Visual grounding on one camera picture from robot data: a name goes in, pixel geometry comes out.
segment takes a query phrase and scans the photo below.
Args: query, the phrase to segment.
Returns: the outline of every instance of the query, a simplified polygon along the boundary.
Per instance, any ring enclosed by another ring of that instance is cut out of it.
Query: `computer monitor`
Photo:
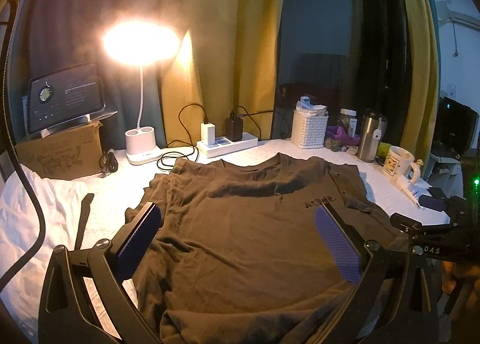
[[[28,133],[92,114],[104,106],[94,64],[74,65],[37,77],[28,86]]]
[[[461,156],[475,140],[478,118],[477,112],[470,107],[447,97],[441,98],[433,139]]]

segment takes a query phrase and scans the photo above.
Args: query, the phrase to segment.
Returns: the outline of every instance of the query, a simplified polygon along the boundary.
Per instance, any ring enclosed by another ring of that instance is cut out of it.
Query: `t-shirt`
[[[384,247],[400,232],[366,199],[358,168],[278,153],[257,166],[177,159],[145,189],[163,226],[133,277],[162,341],[305,341],[351,287],[315,229],[323,202]]]

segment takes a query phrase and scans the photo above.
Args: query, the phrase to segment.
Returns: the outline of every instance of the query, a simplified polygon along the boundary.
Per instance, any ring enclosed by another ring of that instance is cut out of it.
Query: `cardboard box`
[[[40,177],[72,180],[100,172],[100,122],[16,145],[20,162]]]

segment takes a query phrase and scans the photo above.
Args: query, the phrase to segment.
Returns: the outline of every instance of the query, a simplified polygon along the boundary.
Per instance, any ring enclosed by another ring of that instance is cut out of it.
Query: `white mug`
[[[408,150],[399,146],[391,146],[385,164],[383,164],[383,174],[392,182],[396,182],[402,175],[407,177],[410,168],[413,169],[413,177],[410,182],[415,185],[421,176],[420,165],[415,162],[415,157]]]

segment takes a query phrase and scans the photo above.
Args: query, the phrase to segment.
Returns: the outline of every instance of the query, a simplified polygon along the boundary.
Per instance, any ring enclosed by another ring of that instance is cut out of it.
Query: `white basket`
[[[302,149],[323,147],[328,116],[305,116],[295,111],[292,123],[292,142]]]

